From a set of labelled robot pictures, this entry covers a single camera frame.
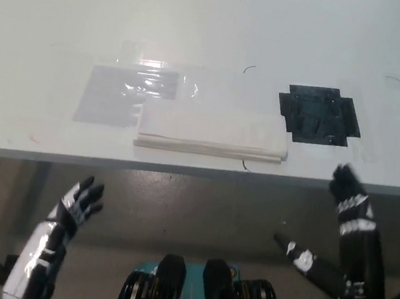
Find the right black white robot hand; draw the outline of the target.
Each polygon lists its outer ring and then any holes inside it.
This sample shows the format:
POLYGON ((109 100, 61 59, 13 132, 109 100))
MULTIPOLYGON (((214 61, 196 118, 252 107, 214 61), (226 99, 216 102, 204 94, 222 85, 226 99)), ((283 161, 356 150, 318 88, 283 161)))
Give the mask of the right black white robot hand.
POLYGON ((386 299, 380 231, 367 191, 348 164, 336 167, 329 188, 338 218, 340 265, 284 234, 275 233, 275 242, 297 272, 331 298, 386 299))

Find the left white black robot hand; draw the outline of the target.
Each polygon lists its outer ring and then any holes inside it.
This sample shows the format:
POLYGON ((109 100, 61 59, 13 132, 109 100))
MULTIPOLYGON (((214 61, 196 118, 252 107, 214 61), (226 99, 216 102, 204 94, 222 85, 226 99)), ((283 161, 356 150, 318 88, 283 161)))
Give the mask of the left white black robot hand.
POLYGON ((67 246, 104 206, 104 186, 90 176, 76 182, 34 229, 2 289, 2 299, 51 299, 67 246))

